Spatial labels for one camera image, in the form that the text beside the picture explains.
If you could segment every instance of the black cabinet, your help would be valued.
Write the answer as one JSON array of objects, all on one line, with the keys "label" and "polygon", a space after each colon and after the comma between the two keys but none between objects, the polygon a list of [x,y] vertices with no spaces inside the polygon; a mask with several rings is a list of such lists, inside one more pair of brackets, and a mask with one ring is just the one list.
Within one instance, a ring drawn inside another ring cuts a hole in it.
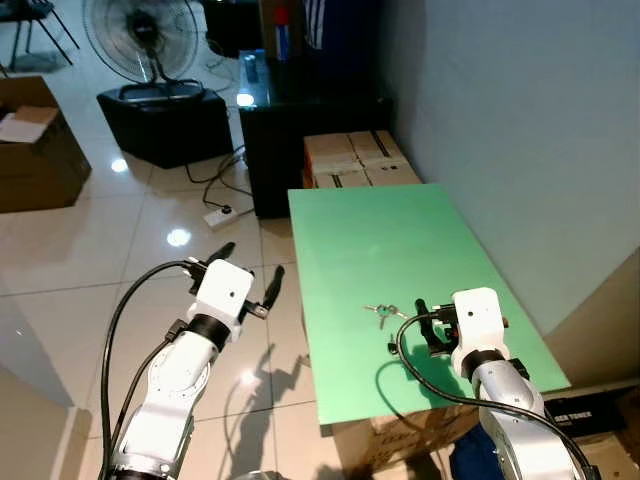
[{"label": "black cabinet", "polygon": [[240,121],[260,218],[289,216],[287,190],[302,188],[303,137],[389,128],[391,101],[372,85],[318,85],[304,61],[267,63],[261,51],[241,52],[240,70]]}]

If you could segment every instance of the electric fan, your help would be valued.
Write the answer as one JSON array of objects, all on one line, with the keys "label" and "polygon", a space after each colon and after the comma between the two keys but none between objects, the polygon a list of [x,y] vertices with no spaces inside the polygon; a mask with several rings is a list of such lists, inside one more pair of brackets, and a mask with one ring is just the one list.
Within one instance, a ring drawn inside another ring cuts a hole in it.
[{"label": "electric fan", "polygon": [[83,10],[89,43],[100,60],[136,82],[121,88],[121,99],[128,90],[152,86],[163,92],[157,99],[165,101],[203,93],[199,81],[178,79],[198,47],[196,21],[186,0],[85,0]]}]

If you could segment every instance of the chair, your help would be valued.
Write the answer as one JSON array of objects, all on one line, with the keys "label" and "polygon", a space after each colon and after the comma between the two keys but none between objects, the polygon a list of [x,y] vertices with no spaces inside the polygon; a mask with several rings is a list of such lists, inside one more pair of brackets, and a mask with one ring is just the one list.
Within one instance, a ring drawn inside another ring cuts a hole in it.
[{"label": "chair", "polygon": [[62,50],[58,42],[56,42],[53,35],[47,30],[47,27],[44,26],[42,20],[47,18],[47,16],[52,13],[56,20],[60,23],[60,26],[64,29],[66,34],[69,36],[73,44],[76,48],[80,48],[78,43],[75,41],[69,30],[60,17],[56,13],[54,9],[53,3],[48,0],[0,0],[0,23],[7,22],[16,22],[16,36],[13,41],[13,50],[11,53],[11,63],[9,64],[9,70],[14,70],[15,62],[16,62],[16,50],[18,48],[18,42],[20,40],[20,29],[22,28],[22,22],[29,22],[29,32],[27,33],[27,46],[25,51],[29,52],[29,48],[31,47],[31,30],[33,27],[33,21],[35,20],[40,24],[42,29],[45,31],[47,36],[51,39],[51,41],[58,48],[58,51],[62,54],[62,56],[69,62],[69,65],[73,65],[73,62],[69,58],[69,56]]}]

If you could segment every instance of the chair leg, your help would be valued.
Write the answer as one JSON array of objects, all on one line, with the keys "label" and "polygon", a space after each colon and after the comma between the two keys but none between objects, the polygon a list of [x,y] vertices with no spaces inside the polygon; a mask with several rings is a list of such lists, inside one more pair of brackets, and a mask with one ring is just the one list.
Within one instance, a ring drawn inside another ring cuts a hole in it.
[{"label": "chair leg", "polygon": [[33,28],[33,21],[29,20],[29,31],[27,32],[27,48],[25,51],[27,53],[31,53],[29,49],[31,48],[31,29]]},{"label": "chair leg", "polygon": [[64,52],[64,50],[62,50],[62,48],[60,47],[60,45],[58,45],[58,42],[56,42],[56,39],[53,38],[53,36],[49,33],[49,30],[47,30],[47,27],[44,26],[44,24],[42,23],[41,20],[38,20],[38,23],[40,24],[40,26],[42,27],[42,29],[45,31],[45,33],[47,34],[47,36],[51,39],[51,41],[55,44],[55,46],[58,48],[58,50],[60,51],[60,53],[62,54],[62,56],[64,58],[66,58],[67,62],[69,62],[69,65],[73,65],[73,62],[71,61],[71,59],[67,56],[67,54]]},{"label": "chair leg", "polygon": [[16,50],[18,49],[18,41],[20,40],[20,29],[22,28],[22,22],[16,22],[16,37],[13,40],[13,52],[11,53],[11,63],[9,64],[9,70],[15,70],[16,68]]},{"label": "chair leg", "polygon": [[58,16],[58,14],[56,13],[55,10],[51,10],[51,13],[53,13],[53,16],[56,17],[58,19],[58,22],[60,23],[60,26],[64,29],[65,32],[67,32],[67,35],[69,35],[69,38],[71,39],[71,41],[73,42],[73,44],[76,46],[76,48],[78,50],[80,50],[80,45],[78,45],[78,42],[76,42],[76,39],[73,38],[73,36],[71,35],[71,33],[69,33],[69,30],[67,30],[67,27],[64,23],[62,23],[62,20],[60,20],[60,17]]}]

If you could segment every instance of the black box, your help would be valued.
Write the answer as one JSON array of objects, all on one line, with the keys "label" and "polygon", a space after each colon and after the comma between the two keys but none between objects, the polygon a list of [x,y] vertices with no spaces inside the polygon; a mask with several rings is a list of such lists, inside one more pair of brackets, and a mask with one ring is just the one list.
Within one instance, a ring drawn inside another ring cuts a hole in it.
[{"label": "black box", "polygon": [[161,168],[233,151],[227,108],[213,90],[188,100],[139,101],[163,94],[158,86],[150,85],[128,90],[124,99],[120,89],[98,95],[102,113],[122,150]]}]

